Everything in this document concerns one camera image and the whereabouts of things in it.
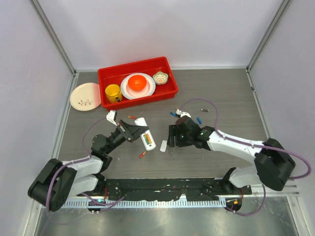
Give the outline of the white battery cover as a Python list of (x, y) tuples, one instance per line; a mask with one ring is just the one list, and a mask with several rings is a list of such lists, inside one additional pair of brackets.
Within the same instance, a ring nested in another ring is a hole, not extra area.
[(160, 151), (165, 152), (167, 148), (167, 140), (163, 140), (160, 146)]

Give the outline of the white remote control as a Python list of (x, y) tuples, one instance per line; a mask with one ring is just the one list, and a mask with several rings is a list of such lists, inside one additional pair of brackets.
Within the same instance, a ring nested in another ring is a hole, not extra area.
[[(147, 126), (147, 123), (146, 123), (146, 121), (145, 121), (144, 118), (137, 118), (137, 119), (134, 121), (134, 123), (135, 123), (136, 125)], [(151, 138), (151, 140), (152, 140), (152, 143), (149, 144), (149, 145), (147, 145), (146, 142), (145, 142), (145, 140), (144, 140), (143, 135), (145, 135), (145, 134), (149, 134), (149, 135), (150, 135), (150, 138)], [(154, 149), (156, 148), (156, 143), (155, 143), (155, 141), (154, 141), (154, 139), (153, 139), (153, 136), (152, 136), (150, 130), (147, 130), (145, 133), (143, 133), (140, 138), (141, 138), (141, 140), (142, 140), (142, 142), (143, 142), (143, 145), (144, 145), (146, 151), (151, 151), (151, 150), (154, 150)]]

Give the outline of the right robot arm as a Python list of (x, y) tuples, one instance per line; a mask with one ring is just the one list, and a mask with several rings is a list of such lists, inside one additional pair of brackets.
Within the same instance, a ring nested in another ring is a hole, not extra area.
[(229, 137), (213, 127), (200, 127), (188, 116), (179, 118), (168, 127), (167, 144), (171, 148), (194, 146), (224, 152), (249, 162), (250, 166), (232, 167), (224, 175), (222, 188), (227, 194), (256, 184), (282, 191), (295, 168), (293, 159), (275, 139), (263, 142)]

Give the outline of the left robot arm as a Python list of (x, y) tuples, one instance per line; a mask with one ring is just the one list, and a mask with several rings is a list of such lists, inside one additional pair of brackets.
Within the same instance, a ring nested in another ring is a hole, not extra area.
[(137, 118), (134, 124), (120, 120), (110, 136), (94, 136), (87, 157), (64, 162), (50, 159), (30, 185), (28, 196), (52, 212), (76, 195), (90, 192), (100, 196), (105, 189), (105, 178), (101, 173), (112, 161), (109, 153), (122, 143), (133, 142), (148, 133), (144, 118)]

